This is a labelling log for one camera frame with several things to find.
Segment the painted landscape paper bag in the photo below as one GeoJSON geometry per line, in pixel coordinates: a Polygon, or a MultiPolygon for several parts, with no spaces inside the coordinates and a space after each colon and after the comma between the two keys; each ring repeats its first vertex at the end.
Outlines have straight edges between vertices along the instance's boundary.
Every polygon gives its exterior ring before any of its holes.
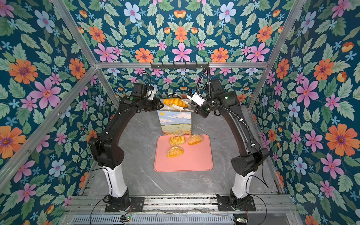
{"type": "Polygon", "coordinates": [[[159,122],[162,128],[163,135],[166,136],[179,136],[179,135],[191,135],[192,134],[192,112],[194,107],[191,101],[183,99],[178,94],[169,94],[168,98],[180,98],[187,102],[188,108],[182,108],[178,106],[167,106],[163,103],[164,99],[160,101],[164,104],[164,107],[157,110],[159,122]]]}

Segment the large croissant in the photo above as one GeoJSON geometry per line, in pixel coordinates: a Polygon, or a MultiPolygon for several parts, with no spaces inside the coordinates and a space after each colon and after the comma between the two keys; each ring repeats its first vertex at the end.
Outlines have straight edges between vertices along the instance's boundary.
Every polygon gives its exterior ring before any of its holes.
{"type": "Polygon", "coordinates": [[[167,98],[164,99],[163,103],[167,106],[177,106],[182,108],[188,108],[187,102],[183,101],[180,98],[167,98]]]}

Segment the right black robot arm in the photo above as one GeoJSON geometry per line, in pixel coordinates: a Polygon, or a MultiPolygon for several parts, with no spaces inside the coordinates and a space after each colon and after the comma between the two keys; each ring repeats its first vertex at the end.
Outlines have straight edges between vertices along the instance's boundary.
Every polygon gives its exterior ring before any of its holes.
{"type": "Polygon", "coordinates": [[[241,211],[251,204],[253,198],[248,190],[251,180],[269,156],[269,151],[251,132],[250,126],[243,117],[243,110],[236,93],[225,92],[218,79],[211,80],[210,70],[210,67],[206,67],[199,77],[200,81],[204,76],[207,77],[207,83],[204,85],[207,96],[200,95],[200,83],[197,83],[196,89],[190,90],[187,98],[195,103],[196,114],[207,118],[210,112],[214,112],[215,116],[222,116],[231,129],[239,149],[239,156],[231,160],[236,175],[228,203],[233,210],[241,211]]]}

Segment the braided bread loaf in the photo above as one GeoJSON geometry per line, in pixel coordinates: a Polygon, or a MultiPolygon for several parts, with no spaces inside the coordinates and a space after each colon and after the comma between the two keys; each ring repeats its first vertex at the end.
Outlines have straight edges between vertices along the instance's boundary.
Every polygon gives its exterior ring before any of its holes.
{"type": "Polygon", "coordinates": [[[179,146],[186,143],[185,136],[173,136],[170,138],[169,143],[171,146],[179,146]]]}

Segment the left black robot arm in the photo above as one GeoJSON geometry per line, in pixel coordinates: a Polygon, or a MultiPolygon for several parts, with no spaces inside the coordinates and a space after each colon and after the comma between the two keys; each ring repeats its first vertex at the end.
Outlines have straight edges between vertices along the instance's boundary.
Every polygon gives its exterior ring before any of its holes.
{"type": "Polygon", "coordinates": [[[151,100],[125,96],[105,130],[89,140],[92,156],[106,177],[109,188],[108,201],[120,211],[127,210],[131,205],[129,190],[122,172],[125,153],[118,145],[122,133],[137,113],[157,111],[163,107],[164,104],[157,98],[151,100]]]}

